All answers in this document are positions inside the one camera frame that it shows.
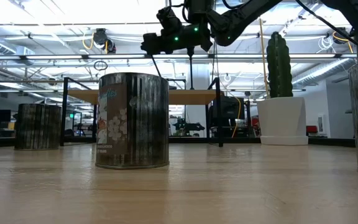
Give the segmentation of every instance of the green cactus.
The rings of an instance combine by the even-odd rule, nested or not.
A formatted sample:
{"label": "green cactus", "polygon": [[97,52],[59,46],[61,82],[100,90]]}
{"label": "green cactus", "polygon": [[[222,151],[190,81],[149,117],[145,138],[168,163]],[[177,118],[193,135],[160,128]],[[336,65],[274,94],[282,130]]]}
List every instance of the green cactus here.
{"label": "green cactus", "polygon": [[292,94],[290,50],[285,39],[274,32],[267,45],[267,66],[270,97],[287,97]]}

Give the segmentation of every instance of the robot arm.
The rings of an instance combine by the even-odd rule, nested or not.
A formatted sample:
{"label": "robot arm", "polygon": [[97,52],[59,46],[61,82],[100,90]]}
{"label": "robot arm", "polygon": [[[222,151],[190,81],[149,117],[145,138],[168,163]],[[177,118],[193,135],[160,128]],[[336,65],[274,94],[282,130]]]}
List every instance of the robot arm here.
{"label": "robot arm", "polygon": [[[340,10],[355,28],[356,36],[358,36],[358,0],[321,1],[328,7]],[[279,2],[281,0],[250,0],[220,15],[212,10],[211,0],[185,0],[183,7],[189,12],[188,22],[191,25],[180,24],[170,29],[167,34],[164,30],[169,27],[162,23],[164,28],[161,31],[162,35],[157,37],[156,34],[145,34],[141,49],[148,54],[160,52],[171,54],[174,50],[201,45],[207,51],[212,46],[209,37],[213,37],[218,45],[228,46],[242,34],[249,24]],[[169,13],[169,16],[170,19],[175,17],[173,11]],[[207,23],[211,25],[211,31],[208,30]]]}

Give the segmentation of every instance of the white pot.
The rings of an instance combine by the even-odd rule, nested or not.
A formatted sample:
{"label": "white pot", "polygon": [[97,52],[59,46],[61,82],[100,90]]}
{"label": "white pot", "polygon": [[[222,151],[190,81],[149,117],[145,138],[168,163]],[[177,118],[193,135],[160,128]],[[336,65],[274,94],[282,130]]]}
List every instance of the white pot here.
{"label": "white pot", "polygon": [[303,97],[279,97],[258,102],[262,144],[307,145]]}

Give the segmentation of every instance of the wood grain surface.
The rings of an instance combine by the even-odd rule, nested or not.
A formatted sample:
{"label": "wood grain surface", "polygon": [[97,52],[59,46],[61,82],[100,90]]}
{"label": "wood grain surface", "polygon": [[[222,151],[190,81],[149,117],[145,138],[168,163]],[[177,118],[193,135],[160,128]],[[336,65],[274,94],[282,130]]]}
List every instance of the wood grain surface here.
{"label": "wood grain surface", "polygon": [[0,148],[0,223],[358,223],[356,150],[171,144],[166,167],[94,166],[94,146]]}

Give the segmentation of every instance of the can label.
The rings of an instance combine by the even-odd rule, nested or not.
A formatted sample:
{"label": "can label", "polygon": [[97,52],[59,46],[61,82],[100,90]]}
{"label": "can label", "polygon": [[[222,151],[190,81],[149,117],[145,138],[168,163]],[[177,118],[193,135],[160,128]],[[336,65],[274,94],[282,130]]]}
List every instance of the can label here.
{"label": "can label", "polygon": [[124,83],[106,85],[99,91],[98,153],[127,153],[126,91]]}

